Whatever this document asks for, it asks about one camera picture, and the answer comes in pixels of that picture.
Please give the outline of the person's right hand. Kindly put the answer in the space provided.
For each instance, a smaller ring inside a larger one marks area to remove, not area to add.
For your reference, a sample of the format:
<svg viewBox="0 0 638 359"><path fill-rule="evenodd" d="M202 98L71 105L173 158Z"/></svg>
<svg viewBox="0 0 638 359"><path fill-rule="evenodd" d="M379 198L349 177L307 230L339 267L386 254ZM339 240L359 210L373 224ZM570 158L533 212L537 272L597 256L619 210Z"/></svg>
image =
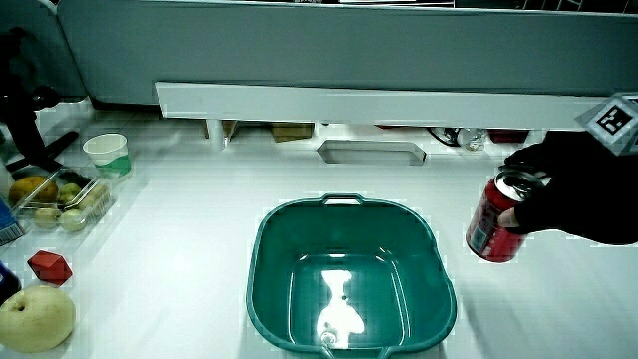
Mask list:
<svg viewBox="0 0 638 359"><path fill-rule="evenodd" d="M583 113L584 130L549 131L514 152L507 168L549 176L498 224L513 232L558 229L599 243L637 242L637 95L618 93Z"/></svg>

